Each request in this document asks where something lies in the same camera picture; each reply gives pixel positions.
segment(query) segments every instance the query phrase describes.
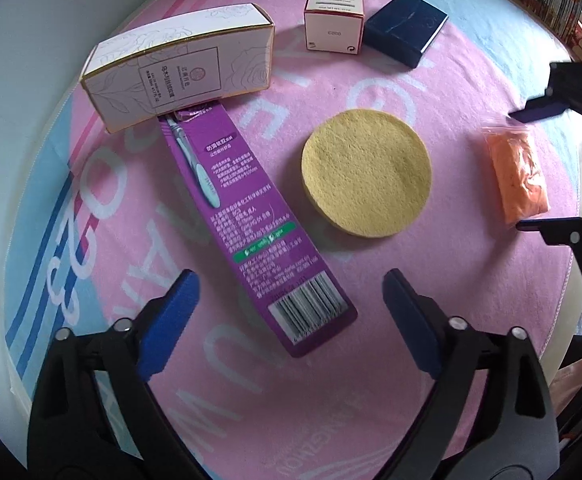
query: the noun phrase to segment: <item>small pink box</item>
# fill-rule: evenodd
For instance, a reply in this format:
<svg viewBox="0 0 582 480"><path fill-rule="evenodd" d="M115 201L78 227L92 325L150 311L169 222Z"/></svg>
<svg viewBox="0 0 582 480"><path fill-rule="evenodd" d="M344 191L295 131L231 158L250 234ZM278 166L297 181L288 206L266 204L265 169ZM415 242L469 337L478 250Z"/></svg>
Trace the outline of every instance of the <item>small pink box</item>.
<svg viewBox="0 0 582 480"><path fill-rule="evenodd" d="M364 19L363 0L306 0L307 49L357 54Z"/></svg>

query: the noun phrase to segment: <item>screw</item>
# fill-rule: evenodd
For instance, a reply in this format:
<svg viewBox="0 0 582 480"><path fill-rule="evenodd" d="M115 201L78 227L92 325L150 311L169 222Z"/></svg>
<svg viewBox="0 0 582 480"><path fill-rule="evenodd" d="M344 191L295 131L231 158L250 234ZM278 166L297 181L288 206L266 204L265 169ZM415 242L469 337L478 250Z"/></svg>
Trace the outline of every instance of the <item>screw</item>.
<svg viewBox="0 0 582 480"><path fill-rule="evenodd" d="M113 323L113 330L116 332L128 332L133 326L133 321L128 317L122 317Z"/></svg>
<svg viewBox="0 0 582 480"><path fill-rule="evenodd" d="M513 327L511 329L511 335L513 335L516 339L520 339L521 341L524 341L527 338L527 332L521 326Z"/></svg>
<svg viewBox="0 0 582 480"><path fill-rule="evenodd" d="M458 316L453 316L449 318L449 326L455 330L466 330L469 327L469 323Z"/></svg>
<svg viewBox="0 0 582 480"><path fill-rule="evenodd" d="M72 332L70 328L62 327L55 333L55 338L58 341L64 341L65 339L68 339L71 334Z"/></svg>

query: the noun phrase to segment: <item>purple toothbrush package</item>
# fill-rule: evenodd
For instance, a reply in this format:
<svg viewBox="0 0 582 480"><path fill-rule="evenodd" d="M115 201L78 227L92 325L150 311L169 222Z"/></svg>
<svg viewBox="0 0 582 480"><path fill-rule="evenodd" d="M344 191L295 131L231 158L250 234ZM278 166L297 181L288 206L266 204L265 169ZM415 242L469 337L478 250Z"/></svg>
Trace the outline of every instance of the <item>purple toothbrush package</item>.
<svg viewBox="0 0 582 480"><path fill-rule="evenodd" d="M160 117L182 178L255 309L293 357L357 317L220 103Z"/></svg>

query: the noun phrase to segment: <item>round sponge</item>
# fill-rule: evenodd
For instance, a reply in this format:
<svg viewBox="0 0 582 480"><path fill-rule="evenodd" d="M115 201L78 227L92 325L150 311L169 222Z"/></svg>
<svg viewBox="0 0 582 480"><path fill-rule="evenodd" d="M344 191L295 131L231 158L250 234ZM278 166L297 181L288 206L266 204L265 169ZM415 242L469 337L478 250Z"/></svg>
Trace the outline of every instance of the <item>round sponge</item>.
<svg viewBox="0 0 582 480"><path fill-rule="evenodd" d="M431 190L431 161L420 137L398 118L348 110L322 123L302 152L313 205L350 234L380 238L405 229Z"/></svg>

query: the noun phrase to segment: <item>round pink mat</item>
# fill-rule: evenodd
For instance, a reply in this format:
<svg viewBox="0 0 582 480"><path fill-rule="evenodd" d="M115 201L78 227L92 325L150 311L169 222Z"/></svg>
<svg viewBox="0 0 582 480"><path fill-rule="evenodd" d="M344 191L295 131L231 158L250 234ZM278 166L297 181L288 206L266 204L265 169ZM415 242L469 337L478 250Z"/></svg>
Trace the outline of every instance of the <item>round pink mat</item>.
<svg viewBox="0 0 582 480"><path fill-rule="evenodd" d="M389 0L365 0L370 16ZM130 27L165 16L254 2L276 23L273 84L225 101L233 121L307 229L359 311L357 321L302 359L285 354L223 262L156 122L109 136L82 89L72 94L69 165L76 228L104 316L134 316L180 269L199 273L201 301L151 388L175 429L226 479L372 478L420 408L431 381L413 363L381 297L399 267L420 293L476 328L527 328L541 351L570 268L567 248L503 226L481 118L521 98L486 56L448 23L416 70L370 48L359 56L307 52L305 0L156 0ZM330 227L303 195L300 153L338 112L381 109L409 123L433 165L431 196L405 232L385 240ZM541 129L552 216L575 216L577 199ZM88 177L82 174L89 164ZM96 201L83 202L90 190ZM472 408L458 443L468 431Z"/></svg>

